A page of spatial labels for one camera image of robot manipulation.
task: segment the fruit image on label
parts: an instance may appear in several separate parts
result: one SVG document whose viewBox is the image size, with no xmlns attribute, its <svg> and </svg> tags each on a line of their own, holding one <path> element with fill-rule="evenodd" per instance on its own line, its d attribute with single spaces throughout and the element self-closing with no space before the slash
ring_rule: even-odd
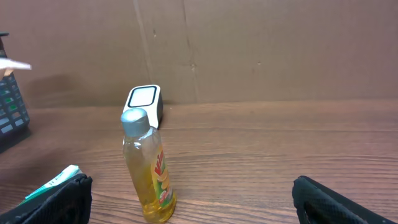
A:
<svg viewBox="0 0 398 224">
<path fill-rule="evenodd" d="M 173 192 L 162 148 L 160 148 L 160 153 L 152 163 L 151 170 L 156 196 L 159 199 L 160 206 L 164 207 L 170 203 Z"/>
</svg>

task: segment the bottle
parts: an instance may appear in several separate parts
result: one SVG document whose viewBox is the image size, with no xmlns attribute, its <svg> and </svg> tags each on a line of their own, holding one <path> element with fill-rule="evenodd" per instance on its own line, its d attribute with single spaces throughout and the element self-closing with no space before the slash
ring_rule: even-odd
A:
<svg viewBox="0 0 398 224">
<path fill-rule="evenodd" d="M 173 214 L 177 198 L 170 185 L 160 134 L 149 126 L 146 111 L 133 108 L 121 116 L 125 137 L 123 156 L 144 218 L 162 223 Z"/>
</svg>

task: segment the cardboard backdrop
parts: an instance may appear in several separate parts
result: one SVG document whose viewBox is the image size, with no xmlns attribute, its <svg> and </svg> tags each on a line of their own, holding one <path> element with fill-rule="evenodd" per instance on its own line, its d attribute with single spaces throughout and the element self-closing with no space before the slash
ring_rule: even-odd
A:
<svg viewBox="0 0 398 224">
<path fill-rule="evenodd" d="M 398 97 L 396 0 L 2 0 L 31 108 Z"/>
</svg>

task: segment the white device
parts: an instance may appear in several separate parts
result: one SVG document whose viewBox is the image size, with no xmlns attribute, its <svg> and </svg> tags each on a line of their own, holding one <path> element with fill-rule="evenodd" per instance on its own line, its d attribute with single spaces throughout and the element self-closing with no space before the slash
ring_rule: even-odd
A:
<svg viewBox="0 0 398 224">
<path fill-rule="evenodd" d="M 158 85 L 137 86 L 130 91 L 123 112 L 131 108 L 147 111 L 149 125 L 159 128 L 163 115 L 163 100 Z"/>
</svg>

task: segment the wooden table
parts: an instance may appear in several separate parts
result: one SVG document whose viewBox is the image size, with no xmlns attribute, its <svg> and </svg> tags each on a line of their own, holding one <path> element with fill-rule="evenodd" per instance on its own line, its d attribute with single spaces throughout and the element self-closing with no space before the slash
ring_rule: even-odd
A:
<svg viewBox="0 0 398 224">
<path fill-rule="evenodd" d="M 31 136 L 0 154 L 0 212 L 67 165 L 92 176 L 91 223 L 142 223 L 121 146 L 123 107 L 29 110 Z M 398 100 L 166 106 L 178 195 L 170 223 L 298 223 L 307 175 L 398 222 Z"/>
</svg>

